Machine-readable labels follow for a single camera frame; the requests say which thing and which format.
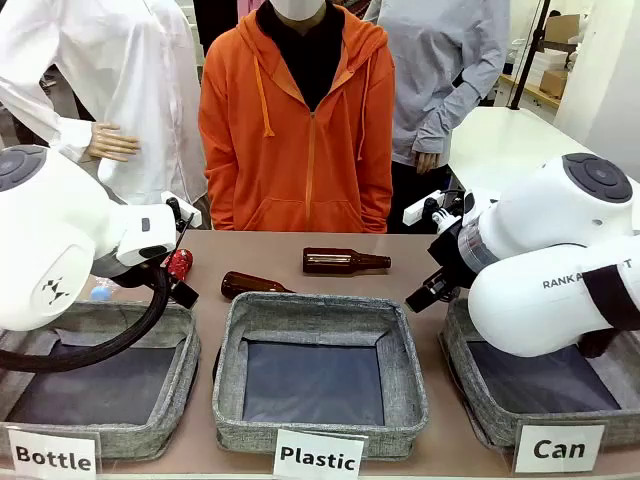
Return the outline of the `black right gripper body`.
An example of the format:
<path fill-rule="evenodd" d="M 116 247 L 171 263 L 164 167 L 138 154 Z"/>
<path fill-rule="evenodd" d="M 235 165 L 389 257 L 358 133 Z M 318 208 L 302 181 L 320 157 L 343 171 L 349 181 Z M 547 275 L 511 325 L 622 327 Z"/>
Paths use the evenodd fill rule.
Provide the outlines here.
<path fill-rule="evenodd" d="M 477 222 L 463 226 L 458 220 L 432 242 L 428 253 L 440 269 L 429 281 L 436 291 L 469 289 L 481 271 L 481 238 Z"/>

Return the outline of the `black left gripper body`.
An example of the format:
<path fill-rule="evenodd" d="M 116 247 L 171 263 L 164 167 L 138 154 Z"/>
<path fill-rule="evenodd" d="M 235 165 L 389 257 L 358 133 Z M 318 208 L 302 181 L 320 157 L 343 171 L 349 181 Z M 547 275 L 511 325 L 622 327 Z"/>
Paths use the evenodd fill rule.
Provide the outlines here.
<path fill-rule="evenodd" d="M 148 259 L 141 264 L 129 268 L 126 272 L 111 277 L 111 280 L 122 288 L 138 288 L 146 286 L 152 290 L 160 288 L 170 291 L 172 281 L 166 268 L 168 253 Z"/>

